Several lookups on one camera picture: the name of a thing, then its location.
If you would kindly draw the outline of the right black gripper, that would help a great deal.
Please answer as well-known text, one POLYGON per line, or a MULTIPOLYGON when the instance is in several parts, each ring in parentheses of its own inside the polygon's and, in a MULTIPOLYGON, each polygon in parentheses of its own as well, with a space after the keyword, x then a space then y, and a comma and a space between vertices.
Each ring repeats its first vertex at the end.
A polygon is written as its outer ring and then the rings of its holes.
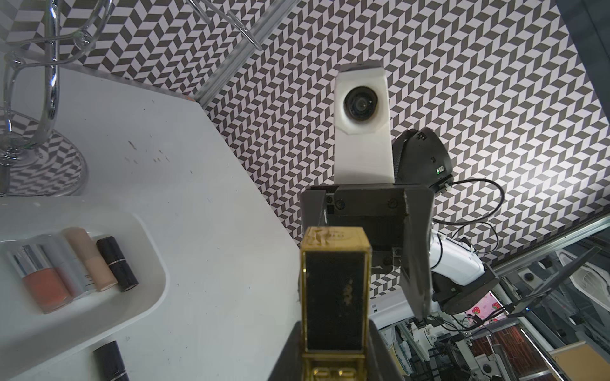
POLYGON ((422 184, 313 186, 300 195, 302 233, 310 227, 361 227, 373 249, 372 273, 400 268, 400 286, 417 319, 430 314, 430 232, 435 194, 422 184))

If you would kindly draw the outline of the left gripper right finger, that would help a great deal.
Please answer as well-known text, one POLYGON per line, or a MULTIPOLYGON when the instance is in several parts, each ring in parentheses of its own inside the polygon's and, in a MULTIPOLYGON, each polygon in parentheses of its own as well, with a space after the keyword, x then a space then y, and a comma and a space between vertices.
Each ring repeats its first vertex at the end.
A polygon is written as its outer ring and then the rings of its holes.
POLYGON ((373 320, 369 320, 366 365, 368 381, 403 380, 373 320))

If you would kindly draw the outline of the red brown lip gloss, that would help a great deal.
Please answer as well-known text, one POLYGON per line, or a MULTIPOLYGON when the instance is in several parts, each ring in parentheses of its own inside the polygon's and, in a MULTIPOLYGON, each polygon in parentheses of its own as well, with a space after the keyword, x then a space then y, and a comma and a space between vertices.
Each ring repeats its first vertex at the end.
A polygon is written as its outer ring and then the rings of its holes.
POLYGON ((6 256, 44 314, 71 301, 71 294, 38 244, 11 244, 6 256))

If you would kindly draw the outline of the black round lipstick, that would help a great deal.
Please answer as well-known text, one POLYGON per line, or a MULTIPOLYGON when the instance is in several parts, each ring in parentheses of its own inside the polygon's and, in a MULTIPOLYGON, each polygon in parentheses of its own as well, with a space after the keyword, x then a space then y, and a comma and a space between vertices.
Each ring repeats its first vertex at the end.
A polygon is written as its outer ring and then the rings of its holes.
POLYGON ((129 381, 129 375, 122 359, 117 341, 108 342, 93 352, 101 380, 129 381))

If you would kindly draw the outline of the black lipstick silver band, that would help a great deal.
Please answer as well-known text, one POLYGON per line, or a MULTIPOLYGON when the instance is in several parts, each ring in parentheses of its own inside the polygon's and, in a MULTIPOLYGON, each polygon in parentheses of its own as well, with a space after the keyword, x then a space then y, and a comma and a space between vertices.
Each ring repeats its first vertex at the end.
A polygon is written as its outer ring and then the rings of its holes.
POLYGON ((139 285, 137 277, 114 237, 98 239, 96 247, 117 280, 121 292, 127 292, 139 285))

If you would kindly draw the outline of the beige tan lipstick tube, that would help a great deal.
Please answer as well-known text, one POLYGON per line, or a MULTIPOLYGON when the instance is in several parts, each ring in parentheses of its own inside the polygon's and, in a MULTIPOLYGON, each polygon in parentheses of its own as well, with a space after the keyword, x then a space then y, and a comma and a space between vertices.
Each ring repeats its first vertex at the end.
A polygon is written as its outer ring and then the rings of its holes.
POLYGON ((79 227, 66 228, 62 230, 62 235, 77 257, 83 262, 97 291, 105 291, 118 284, 117 279, 85 229, 79 227))

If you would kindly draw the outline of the black gold square lipstick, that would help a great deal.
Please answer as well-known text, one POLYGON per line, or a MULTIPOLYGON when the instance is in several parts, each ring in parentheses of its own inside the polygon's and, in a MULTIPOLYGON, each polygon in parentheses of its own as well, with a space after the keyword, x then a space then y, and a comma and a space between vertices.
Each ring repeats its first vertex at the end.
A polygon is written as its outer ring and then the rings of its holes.
POLYGON ((304 380, 365 380, 372 247, 361 227, 312 226, 300 245, 304 380))

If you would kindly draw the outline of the white plastic storage box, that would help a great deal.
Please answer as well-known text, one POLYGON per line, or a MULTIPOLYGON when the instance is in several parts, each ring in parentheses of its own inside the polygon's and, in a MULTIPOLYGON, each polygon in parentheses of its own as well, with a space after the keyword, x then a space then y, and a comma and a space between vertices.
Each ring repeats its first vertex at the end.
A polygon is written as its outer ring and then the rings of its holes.
POLYGON ((167 271, 143 222, 85 198, 1 202, 1 378, 38 371, 154 311, 167 271))

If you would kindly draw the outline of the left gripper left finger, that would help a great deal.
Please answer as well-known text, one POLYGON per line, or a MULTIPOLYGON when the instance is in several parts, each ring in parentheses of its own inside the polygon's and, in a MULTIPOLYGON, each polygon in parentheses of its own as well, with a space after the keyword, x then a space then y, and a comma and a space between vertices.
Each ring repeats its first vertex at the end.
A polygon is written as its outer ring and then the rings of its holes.
POLYGON ((301 333, 301 322, 296 322, 268 381, 301 381, 303 379, 301 333))

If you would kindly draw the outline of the silver grey lipstick tube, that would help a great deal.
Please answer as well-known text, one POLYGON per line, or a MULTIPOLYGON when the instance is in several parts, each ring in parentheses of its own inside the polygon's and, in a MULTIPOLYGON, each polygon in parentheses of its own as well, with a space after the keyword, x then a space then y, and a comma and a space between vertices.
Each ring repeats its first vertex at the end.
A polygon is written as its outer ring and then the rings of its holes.
POLYGON ((73 299, 82 298, 96 290, 84 264, 63 236, 41 235, 38 239, 39 245, 73 299))

